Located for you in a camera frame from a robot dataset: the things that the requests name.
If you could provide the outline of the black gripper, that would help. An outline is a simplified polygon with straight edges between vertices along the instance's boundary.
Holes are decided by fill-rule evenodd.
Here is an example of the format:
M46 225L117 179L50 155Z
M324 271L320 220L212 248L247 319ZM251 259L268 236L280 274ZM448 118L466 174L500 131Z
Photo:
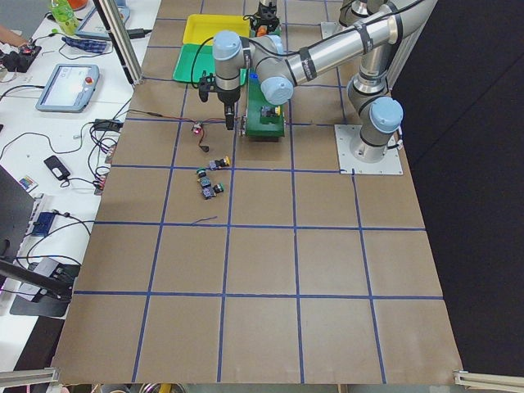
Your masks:
M240 88L224 90L216 88L218 99L224 104L224 118L227 130L233 130L235 125L235 104L240 99Z
M249 15L251 31L256 34L260 26L267 26L269 32L272 33L280 26L280 20L276 16L268 14L267 16L260 16L258 14Z

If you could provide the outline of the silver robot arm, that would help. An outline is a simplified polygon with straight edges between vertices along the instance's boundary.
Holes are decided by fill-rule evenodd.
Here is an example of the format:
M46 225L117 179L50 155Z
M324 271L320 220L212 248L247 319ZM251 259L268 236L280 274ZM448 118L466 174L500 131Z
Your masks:
M280 20L277 11L278 6L276 1L260 0L257 11L254 14L246 16L250 21L251 30L255 33L256 37L272 33L279 28Z
M400 103L386 92L388 71L399 46L422 27L435 5L433 1L371 1L367 17L289 53L280 50L282 40L272 34L247 38L220 31L212 38L215 72L201 76L197 84L200 99L206 102L209 93L216 93L231 129L241 96L242 69L255 69L266 101L278 106L291 99L296 86L358 57L359 71L347 92L363 124L350 152L357 160L377 163L385 157L404 117Z

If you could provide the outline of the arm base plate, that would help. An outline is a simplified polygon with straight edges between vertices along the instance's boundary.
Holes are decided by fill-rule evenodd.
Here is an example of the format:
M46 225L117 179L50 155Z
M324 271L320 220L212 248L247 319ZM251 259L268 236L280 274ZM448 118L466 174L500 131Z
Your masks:
M341 174L402 175L400 149L395 135L382 147L372 147L360 135L361 125L335 124Z
M343 26L338 22L323 21L320 24L322 39L329 38L335 33L340 32L343 29Z

